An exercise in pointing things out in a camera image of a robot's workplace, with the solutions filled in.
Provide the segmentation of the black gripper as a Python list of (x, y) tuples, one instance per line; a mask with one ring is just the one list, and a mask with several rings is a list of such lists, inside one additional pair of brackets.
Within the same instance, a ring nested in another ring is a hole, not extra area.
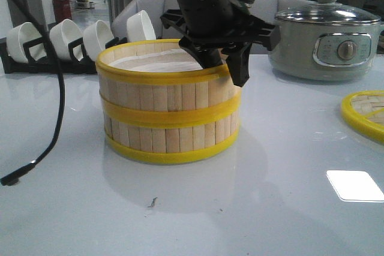
[(243, 87), (250, 78), (248, 61), (251, 44), (261, 44), (271, 51), (280, 41), (280, 30), (239, 8), (229, 0), (177, 0), (178, 10), (167, 10), (163, 26), (177, 30), (179, 47), (192, 56), (203, 69), (220, 66), (219, 48), (227, 55), (226, 64), (232, 82)]

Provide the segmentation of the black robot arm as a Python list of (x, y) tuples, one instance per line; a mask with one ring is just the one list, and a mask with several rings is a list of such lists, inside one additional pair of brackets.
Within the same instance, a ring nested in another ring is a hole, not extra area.
[(202, 68), (221, 65), (221, 54), (234, 85), (242, 87), (249, 78), (251, 46), (261, 44), (267, 50), (280, 40), (277, 26), (252, 15), (248, 5), (255, 0), (177, 0), (177, 10), (161, 16), (163, 26), (176, 29), (182, 38), (180, 48), (188, 52)]

